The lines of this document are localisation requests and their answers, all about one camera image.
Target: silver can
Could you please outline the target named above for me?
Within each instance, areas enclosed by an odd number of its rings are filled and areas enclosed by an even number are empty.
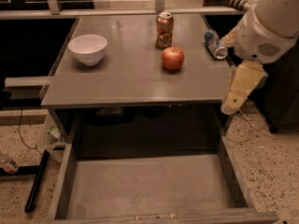
[[[157,17],[157,48],[165,49],[171,47],[173,29],[173,16],[169,12],[161,12]]]
[[[228,54],[228,49],[221,44],[221,41],[214,30],[205,33],[206,46],[217,60],[224,59]]]

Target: white bowl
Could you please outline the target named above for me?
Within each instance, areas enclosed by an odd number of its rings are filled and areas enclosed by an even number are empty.
[[[105,56],[107,41],[100,35],[81,35],[68,43],[68,49],[81,63],[98,64]]]

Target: speckled floor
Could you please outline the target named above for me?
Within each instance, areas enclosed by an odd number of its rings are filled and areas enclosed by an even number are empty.
[[[299,223],[299,128],[271,134],[253,102],[233,119],[228,138],[258,211],[277,211],[279,224]],[[20,110],[0,111],[0,151],[19,165],[37,165],[40,154],[19,136]],[[52,142],[43,127],[45,110],[23,110],[20,132],[30,147],[43,151]],[[36,199],[36,209],[24,213],[34,176],[0,177],[0,223],[46,223],[59,164],[49,161]]]

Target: cable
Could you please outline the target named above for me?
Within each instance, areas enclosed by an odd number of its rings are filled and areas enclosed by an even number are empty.
[[[23,138],[22,138],[22,136],[21,136],[21,119],[22,119],[22,107],[21,107],[21,113],[20,113],[20,119],[19,119],[19,125],[18,125],[18,133],[19,133],[19,137],[20,137],[20,139],[21,139],[21,142],[22,142],[26,147],[28,147],[29,149],[36,150],[36,151],[40,154],[40,156],[43,156],[43,154],[41,153],[41,151],[38,150],[37,145],[36,145],[35,147],[30,147],[30,146],[28,146],[28,145],[25,143],[25,141],[23,140]]]
[[[240,140],[240,141],[236,141],[236,140],[233,140],[231,139],[230,137],[226,136],[226,138],[231,141],[231,142],[234,142],[234,143],[245,143],[245,142],[248,142],[254,135],[254,127],[252,125],[252,123],[246,118],[246,116],[244,115],[244,113],[239,109],[238,110],[238,115],[239,117],[241,117],[246,123],[249,124],[250,128],[251,128],[251,135],[249,138],[247,139],[244,139],[244,140]]]

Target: red apple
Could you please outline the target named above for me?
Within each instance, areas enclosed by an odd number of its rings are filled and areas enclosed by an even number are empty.
[[[162,53],[163,66],[171,71],[179,70],[185,59],[184,51],[179,47],[166,48]]]

